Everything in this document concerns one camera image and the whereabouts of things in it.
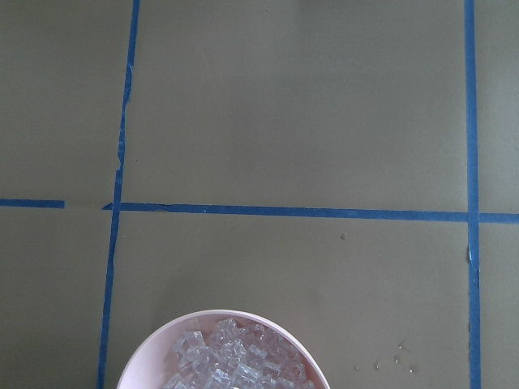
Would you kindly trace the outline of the pink bowl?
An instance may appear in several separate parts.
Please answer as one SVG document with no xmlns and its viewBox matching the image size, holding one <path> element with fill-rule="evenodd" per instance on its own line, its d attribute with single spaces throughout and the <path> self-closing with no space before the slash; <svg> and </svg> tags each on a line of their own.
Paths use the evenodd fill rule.
<svg viewBox="0 0 519 389">
<path fill-rule="evenodd" d="M 257 314 L 238 310 L 202 310 L 180 316 L 154 331 L 133 353 L 118 380 L 118 388 L 161 388 L 174 372 L 177 357 L 170 351 L 180 335 L 189 330 L 207 333 L 217 322 L 234 318 L 241 325 L 262 324 L 285 338 L 301 354 L 307 371 L 317 388 L 329 388 L 328 380 L 309 351 L 291 333 L 273 321 Z"/>
</svg>

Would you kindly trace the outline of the clear ice cubes pile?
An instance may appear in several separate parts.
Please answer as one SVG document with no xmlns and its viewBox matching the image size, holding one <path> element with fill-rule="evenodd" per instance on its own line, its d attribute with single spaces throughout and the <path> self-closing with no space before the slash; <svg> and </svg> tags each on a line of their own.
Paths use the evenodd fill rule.
<svg viewBox="0 0 519 389">
<path fill-rule="evenodd" d="M 177 358 L 164 388 L 315 388 L 302 354 L 262 324 L 233 318 L 212 331 L 185 331 L 170 351 Z"/>
</svg>

